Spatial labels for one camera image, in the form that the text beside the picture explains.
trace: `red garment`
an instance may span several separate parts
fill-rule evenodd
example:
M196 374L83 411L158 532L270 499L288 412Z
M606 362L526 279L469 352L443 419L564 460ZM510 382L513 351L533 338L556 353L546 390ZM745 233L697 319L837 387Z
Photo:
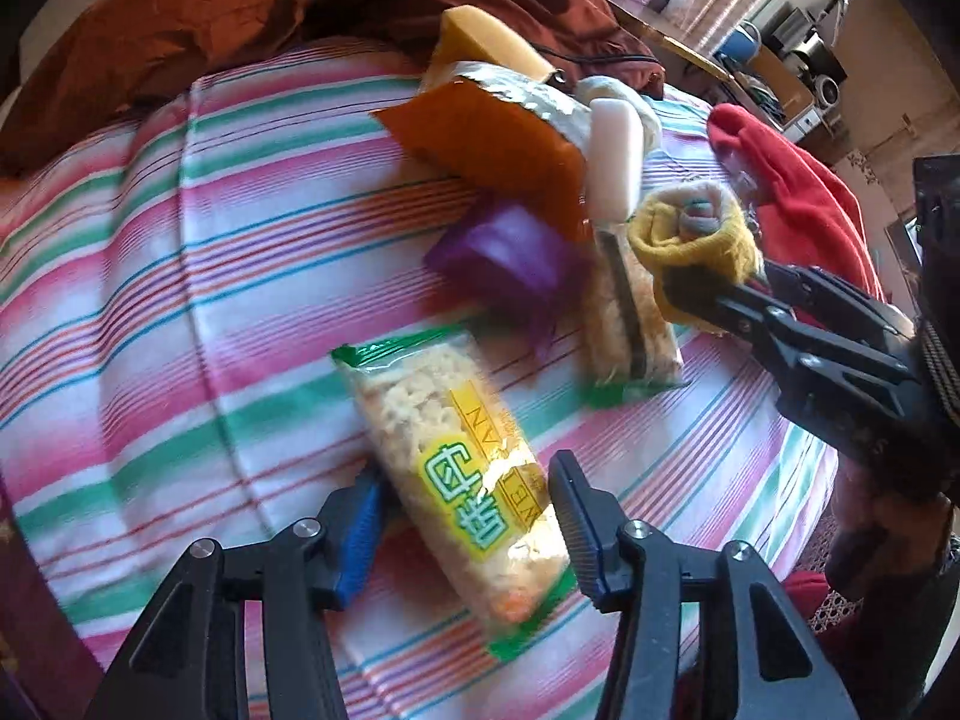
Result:
M744 108L717 105L707 136L721 162L731 153L746 160L752 177L769 190L757 208L763 253L791 265L818 265L883 299L867 252L860 204L843 181Z

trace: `clear plastic wrap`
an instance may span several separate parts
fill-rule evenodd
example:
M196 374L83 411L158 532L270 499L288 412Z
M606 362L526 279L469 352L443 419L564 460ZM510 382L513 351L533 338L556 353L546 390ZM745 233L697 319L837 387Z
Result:
M592 362L592 402L615 406L683 384L673 326L654 300L654 279L637 261L625 224L593 234L593 269L584 291L584 331Z
M333 357L400 502L464 603L493 637L542 616L568 553L544 471L469 334L428 331Z

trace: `screw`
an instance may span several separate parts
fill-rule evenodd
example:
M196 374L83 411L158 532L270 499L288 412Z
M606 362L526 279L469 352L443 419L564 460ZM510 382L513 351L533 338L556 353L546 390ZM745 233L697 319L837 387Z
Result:
M198 560L203 560L204 557L210 557L216 548L217 545L212 538L201 538L190 544L190 554Z
M623 526L623 530L627 533L627 536L630 538L635 538L638 541L650 536L654 532L654 529L647 525L642 519L632 519L626 525Z
M750 552L752 551L752 547L746 541L735 541L730 547L730 557L732 557L733 560L744 562L744 560L747 560L747 557L750 557Z
M320 523L310 517L301 519L294 525L294 535L300 538L313 538L317 533L320 533Z

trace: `bed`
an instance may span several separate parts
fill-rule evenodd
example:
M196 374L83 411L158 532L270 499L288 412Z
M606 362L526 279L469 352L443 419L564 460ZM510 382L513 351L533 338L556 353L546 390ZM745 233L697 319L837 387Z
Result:
M418 81L386 45L323 40L205 76L0 189L0 548L16 566L0 632L51 717L80 716L191 541L270 538L352 480L370 447L330 349L439 322L472 327L542 463L573 449L628 514L699 546L743 538L790 572L836 456L776 413L744 347L680 328L689 386L589 410L572 319L535 362L424 269L475 190L370 116ZM652 105L664 148L645 191L723 180L709 107L671 88ZM352 720L579 718L615 628L573 593L501 664L400 522L331 635ZM267 718L255 614L247 640L251 716ZM688 654L695 642L685 610Z

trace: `shiny brown fabric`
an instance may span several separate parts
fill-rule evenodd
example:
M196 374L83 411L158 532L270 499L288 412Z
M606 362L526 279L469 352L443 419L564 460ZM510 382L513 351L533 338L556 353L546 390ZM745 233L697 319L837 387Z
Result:
M604 0L102 0L54 45L0 131L0 170L42 167L131 105L174 98L210 71L256 62L334 34L376 37L426 60L440 13L474 4L531 43L571 57L650 55ZM656 62L569 62L570 80L610 74L654 97Z

